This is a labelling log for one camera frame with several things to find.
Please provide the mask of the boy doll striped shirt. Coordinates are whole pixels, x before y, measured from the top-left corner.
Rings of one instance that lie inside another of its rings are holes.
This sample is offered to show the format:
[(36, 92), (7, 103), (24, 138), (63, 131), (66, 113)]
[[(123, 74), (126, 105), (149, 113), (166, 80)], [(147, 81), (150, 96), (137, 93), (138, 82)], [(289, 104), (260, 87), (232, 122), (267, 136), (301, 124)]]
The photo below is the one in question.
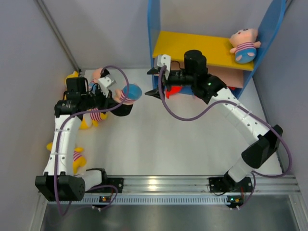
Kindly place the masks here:
[(133, 105), (142, 96), (141, 88), (136, 84), (129, 84), (123, 89), (116, 89), (113, 99), (117, 103), (123, 102), (124, 105)]

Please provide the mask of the red shark plush toy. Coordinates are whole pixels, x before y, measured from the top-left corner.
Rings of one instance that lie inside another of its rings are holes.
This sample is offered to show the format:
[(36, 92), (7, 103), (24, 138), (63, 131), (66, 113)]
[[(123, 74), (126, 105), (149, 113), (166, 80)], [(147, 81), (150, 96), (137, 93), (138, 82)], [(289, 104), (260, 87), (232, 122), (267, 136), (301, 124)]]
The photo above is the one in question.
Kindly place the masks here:
[(170, 96), (178, 94), (182, 90), (182, 86), (171, 86), (170, 89), (166, 89), (165, 96), (167, 99), (170, 98)]

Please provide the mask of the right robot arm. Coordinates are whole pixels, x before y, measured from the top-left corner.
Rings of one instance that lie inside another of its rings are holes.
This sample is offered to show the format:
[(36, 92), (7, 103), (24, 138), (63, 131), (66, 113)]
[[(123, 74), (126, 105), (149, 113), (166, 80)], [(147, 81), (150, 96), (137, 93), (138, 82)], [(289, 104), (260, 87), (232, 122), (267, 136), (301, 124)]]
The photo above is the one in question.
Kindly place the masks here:
[(173, 86), (189, 86), (193, 94), (207, 104), (206, 110), (217, 108), (241, 133), (249, 146), (218, 183), (221, 192), (236, 191), (247, 175), (259, 169), (277, 151), (282, 128), (268, 125), (243, 107), (227, 85), (208, 72), (206, 57), (201, 51), (185, 52), (184, 68), (179, 70), (172, 70), (171, 63), (169, 55), (155, 57), (148, 74), (157, 74), (158, 84), (146, 95), (161, 99), (166, 105), (164, 90), (170, 90)]

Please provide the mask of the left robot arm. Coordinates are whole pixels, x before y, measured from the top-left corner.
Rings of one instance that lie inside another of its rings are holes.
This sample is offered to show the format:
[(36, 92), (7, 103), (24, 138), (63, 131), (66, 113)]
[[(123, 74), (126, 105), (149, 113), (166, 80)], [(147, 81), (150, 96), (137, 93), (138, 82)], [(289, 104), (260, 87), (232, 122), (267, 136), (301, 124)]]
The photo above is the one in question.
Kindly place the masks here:
[(50, 157), (42, 175), (35, 178), (35, 186), (49, 202), (80, 201), (90, 190), (107, 190), (109, 181), (103, 168), (77, 174), (73, 162), (76, 161), (77, 133), (85, 115), (111, 112), (127, 116), (131, 112), (132, 85), (127, 83), (120, 91), (122, 96), (116, 100), (109, 89), (112, 84), (109, 76), (100, 78), (91, 88), (84, 77), (66, 79), (64, 96), (54, 107), (55, 129)]

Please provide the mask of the blue yellow toy shelf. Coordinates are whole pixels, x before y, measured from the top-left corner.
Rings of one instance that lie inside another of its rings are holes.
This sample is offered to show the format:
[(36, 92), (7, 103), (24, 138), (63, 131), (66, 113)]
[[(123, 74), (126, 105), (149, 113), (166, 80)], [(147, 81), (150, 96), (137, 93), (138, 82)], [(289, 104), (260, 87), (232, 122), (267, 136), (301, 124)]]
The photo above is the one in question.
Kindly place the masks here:
[(148, 37), (151, 66), (160, 54), (171, 56), (172, 61), (184, 62), (184, 53), (199, 50), (206, 57), (206, 64), (211, 74), (220, 77), (239, 98), (250, 79), (259, 68), (269, 47), (281, 27), (286, 8), (284, 0), (274, 0), (268, 7), (258, 28), (258, 40), (261, 42), (255, 59), (246, 64), (235, 62), (229, 52), (231, 44), (228, 38), (161, 30), (160, 1), (150, 0), (147, 10)]

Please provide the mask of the yellow duck plush striped shirt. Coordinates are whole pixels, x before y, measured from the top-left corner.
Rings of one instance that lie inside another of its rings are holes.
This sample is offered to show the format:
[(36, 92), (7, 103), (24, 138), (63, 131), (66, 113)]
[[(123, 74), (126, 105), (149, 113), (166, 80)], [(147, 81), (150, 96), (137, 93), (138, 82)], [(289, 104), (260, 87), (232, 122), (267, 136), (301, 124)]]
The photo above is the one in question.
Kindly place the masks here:
[(98, 127), (99, 123), (106, 120), (107, 117), (107, 112), (99, 112), (98, 108), (89, 109), (89, 113), (83, 115), (79, 129), (89, 129), (93, 126)]

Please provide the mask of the yellow duck plush in corner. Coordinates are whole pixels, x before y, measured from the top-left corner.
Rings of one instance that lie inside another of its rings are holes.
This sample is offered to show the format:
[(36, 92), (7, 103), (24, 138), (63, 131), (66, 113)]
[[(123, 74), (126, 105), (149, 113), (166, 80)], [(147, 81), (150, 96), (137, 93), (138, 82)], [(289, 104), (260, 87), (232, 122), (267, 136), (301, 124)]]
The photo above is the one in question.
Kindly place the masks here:
[(79, 72), (74, 71), (73, 73), (69, 74), (66, 78), (65, 78), (65, 82), (67, 79), (69, 78), (74, 78), (74, 77), (79, 77)]

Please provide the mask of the yellow duck plush near rail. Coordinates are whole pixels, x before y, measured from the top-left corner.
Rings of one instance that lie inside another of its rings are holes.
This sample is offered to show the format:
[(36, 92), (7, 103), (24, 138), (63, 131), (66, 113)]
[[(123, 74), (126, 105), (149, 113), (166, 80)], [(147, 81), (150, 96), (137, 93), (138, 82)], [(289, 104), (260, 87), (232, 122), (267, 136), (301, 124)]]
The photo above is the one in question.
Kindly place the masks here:
[[(47, 150), (50, 151), (50, 156), (48, 159), (48, 163), (43, 171), (43, 173), (47, 173), (47, 175), (54, 174), (54, 148), (52, 147), (52, 142), (47, 144), (46, 146)], [(58, 167), (57, 167), (57, 174), (60, 174), (61, 172), (64, 172), (68, 175), (76, 175), (77, 171), (80, 167), (85, 166), (86, 159), (82, 155), (82, 152), (84, 151), (83, 148), (77, 147), (74, 149), (74, 151), (70, 151), (65, 154), (59, 154), (58, 156)]]

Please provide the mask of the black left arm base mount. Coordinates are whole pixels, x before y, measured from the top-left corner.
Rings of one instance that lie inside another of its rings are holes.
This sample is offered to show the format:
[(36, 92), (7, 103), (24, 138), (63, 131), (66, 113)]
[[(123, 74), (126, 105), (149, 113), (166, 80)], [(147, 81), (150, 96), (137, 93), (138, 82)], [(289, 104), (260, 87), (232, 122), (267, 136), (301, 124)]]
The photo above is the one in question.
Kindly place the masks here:
[(82, 179), (85, 182), (87, 193), (115, 193), (116, 190), (110, 185), (114, 186), (118, 193), (123, 191), (124, 179), (107, 176), (104, 168), (87, 169)]

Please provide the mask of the aluminium rail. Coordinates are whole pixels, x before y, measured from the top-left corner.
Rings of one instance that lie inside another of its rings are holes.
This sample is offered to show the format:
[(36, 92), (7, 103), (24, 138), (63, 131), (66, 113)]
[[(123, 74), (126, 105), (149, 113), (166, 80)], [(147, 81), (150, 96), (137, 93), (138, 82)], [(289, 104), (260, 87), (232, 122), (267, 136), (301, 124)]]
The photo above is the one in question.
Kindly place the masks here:
[[(208, 176), (113, 176), (124, 179), (123, 191), (126, 194), (143, 193), (211, 193), (209, 190)], [(259, 176), (251, 178), (252, 192), (260, 194), (298, 194), (300, 189), (294, 176), (269, 179)], [(59, 175), (38, 176), (35, 186), (49, 200), (55, 201), (58, 196), (61, 201), (80, 200), (86, 192), (85, 182), (81, 177)]]

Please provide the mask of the metal corner post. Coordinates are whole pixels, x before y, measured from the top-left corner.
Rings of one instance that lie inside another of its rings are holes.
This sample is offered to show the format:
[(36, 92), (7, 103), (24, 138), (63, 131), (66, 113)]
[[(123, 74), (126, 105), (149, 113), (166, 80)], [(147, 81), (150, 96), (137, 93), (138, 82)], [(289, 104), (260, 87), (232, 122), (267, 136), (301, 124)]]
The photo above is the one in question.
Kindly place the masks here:
[(34, 3), (37, 5), (38, 9), (42, 13), (43, 17), (47, 21), (47, 24), (49, 25), (50, 29), (52, 30), (53, 34), (55, 35), (60, 47), (64, 51), (66, 57), (68, 58), (70, 64), (73, 66), (73, 68), (80, 72), (80, 67), (77, 64), (75, 58), (73, 57), (73, 54), (71, 53), (64, 37), (62, 36), (61, 31), (59, 30), (55, 20), (53, 19), (47, 5), (43, 0), (34, 0)]

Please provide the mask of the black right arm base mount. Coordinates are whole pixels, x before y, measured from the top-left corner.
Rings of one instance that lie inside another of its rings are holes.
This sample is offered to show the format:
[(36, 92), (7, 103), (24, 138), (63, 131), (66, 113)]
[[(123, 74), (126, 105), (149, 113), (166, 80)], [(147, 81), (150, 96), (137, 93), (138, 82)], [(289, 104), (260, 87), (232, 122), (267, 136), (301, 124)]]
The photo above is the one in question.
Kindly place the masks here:
[(252, 192), (253, 184), (251, 178), (246, 176), (239, 182), (235, 182), (228, 173), (222, 177), (209, 177), (209, 190), (215, 195), (225, 193), (249, 193)]

